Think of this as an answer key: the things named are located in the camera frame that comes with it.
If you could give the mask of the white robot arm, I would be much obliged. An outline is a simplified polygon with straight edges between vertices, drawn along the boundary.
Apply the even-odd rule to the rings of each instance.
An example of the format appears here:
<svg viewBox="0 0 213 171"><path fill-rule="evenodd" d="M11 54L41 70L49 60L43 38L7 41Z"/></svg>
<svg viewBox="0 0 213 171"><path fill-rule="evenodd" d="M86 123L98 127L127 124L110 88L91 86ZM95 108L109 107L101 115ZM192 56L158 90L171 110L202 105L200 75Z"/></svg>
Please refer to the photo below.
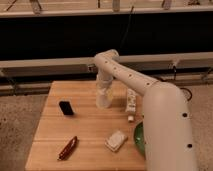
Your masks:
<svg viewBox="0 0 213 171"><path fill-rule="evenodd" d="M98 53L96 105L111 105L111 84L123 82L142 96L147 171L198 171L187 99L182 90L117 62L116 50Z"/></svg>

